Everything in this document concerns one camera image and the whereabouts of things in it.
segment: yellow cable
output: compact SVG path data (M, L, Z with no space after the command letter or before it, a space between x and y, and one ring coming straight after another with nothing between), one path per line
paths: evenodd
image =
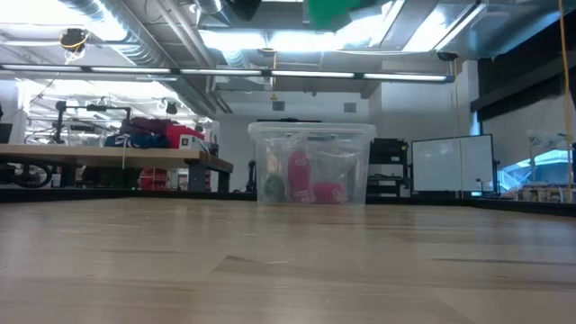
M560 36L562 38L562 62L564 64L564 122L566 127L566 148L568 152L568 203L572 202L572 107L570 105L570 68L566 50L566 29L564 27L564 3L558 0L560 10Z

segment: red box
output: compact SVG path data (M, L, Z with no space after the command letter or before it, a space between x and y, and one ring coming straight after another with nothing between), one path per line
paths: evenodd
M170 141L171 149L180 149L180 135L192 135L200 140L204 140L204 135L184 125L168 125L166 127L166 137Z
M140 172L140 188L147 191L165 191L168 180L167 170L143 167Z

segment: pillar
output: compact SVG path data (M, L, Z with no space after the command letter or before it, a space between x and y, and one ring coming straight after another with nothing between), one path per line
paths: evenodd
M10 144L23 144L26 136L26 122L29 112L29 99L24 82L0 80L0 104L4 116L1 123L11 123Z

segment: wooden table surface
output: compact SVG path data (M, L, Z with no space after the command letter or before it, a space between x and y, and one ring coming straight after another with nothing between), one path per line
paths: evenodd
M91 167L188 168L185 159L198 159L232 172L233 165L217 157L191 149L172 148L90 148L61 145L0 144L0 156L34 158L52 162L67 162Z
M459 207L0 205L0 323L573 323L576 220Z

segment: ceiling light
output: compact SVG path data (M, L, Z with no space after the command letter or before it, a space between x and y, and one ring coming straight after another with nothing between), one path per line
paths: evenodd
M354 47L367 45L374 33L382 28L384 19L380 14L352 21L336 32L335 50L346 45Z
M196 69L184 68L180 70L184 75L200 75L200 76L242 76L242 77L260 77L262 71L248 70L248 69Z
M444 47L485 8L485 4L476 6L471 12L473 8L474 4L467 5L463 10L461 6L439 4L414 32L403 51L427 52L438 49L441 43L444 43Z
M128 74L170 74L169 68L157 67L92 67L99 73L128 73Z
M400 14L403 6L404 0L396 0L392 5L391 3L382 5L382 15L385 17L384 22L382 26L380 26L381 29L379 31L375 31L375 34L370 40L370 46L380 46L384 40L384 37L386 37L390 31L390 28L396 21L396 18L398 18L398 14Z
M444 82L447 80L446 76L403 75L403 74L386 74L386 73L364 73L364 78L370 80L428 81L428 82Z
M436 45L435 50L443 49L450 41L452 41L466 26L468 26L478 14L480 14L484 8L486 8L486 4L480 4L472 11L462 22L458 23L458 25L444 37L442 41L438 45Z
M94 116L94 117L96 117L96 116L97 116L97 117L100 117L100 118L102 118L102 119L105 120L105 121L108 121L108 120L111 119L110 117L108 117L107 115L105 115L105 114L103 114L103 113L101 113L101 112L95 112L93 116Z
M78 137L83 137L83 138L97 138L99 137L98 134L90 134L90 133L80 133L80 134L76 134Z
M199 31L206 47L216 50L257 50L266 47L260 32Z
M42 71L42 72L81 72L80 67L49 66L49 65L26 65L26 64L3 64L3 69L15 71Z
M272 77L334 77L353 78L354 73L348 72L316 72L316 71L272 71Z
M68 9L58 0L19 0L0 10L2 23L84 24L82 16Z
M283 52L313 52L340 50L333 32L279 31L270 40L270 48Z

